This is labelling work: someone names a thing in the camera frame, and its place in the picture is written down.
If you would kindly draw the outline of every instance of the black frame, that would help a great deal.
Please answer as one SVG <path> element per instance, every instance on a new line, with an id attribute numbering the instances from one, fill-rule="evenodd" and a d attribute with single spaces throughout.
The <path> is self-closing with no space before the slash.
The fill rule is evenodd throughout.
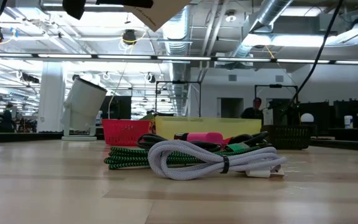
<path id="1" fill-rule="evenodd" d="M 255 98 L 257 98 L 257 89 L 258 87 L 269 87 L 269 88 L 283 88 L 283 87 L 290 87 L 290 88 L 294 88 L 295 89 L 295 93 L 298 91 L 298 86 L 296 85 L 280 85 L 280 84 L 271 84 L 271 85 L 255 85 Z"/>
<path id="2" fill-rule="evenodd" d="M 185 85 L 185 84 L 192 84 L 197 83 L 200 86 L 199 92 L 199 103 L 198 103 L 198 116 L 201 117 L 201 82 L 188 82 L 188 81 L 156 81 L 155 82 L 155 112 L 157 112 L 157 96 L 158 96 L 158 84 L 159 83 L 172 83 L 172 84 L 179 84 L 179 85 Z"/>

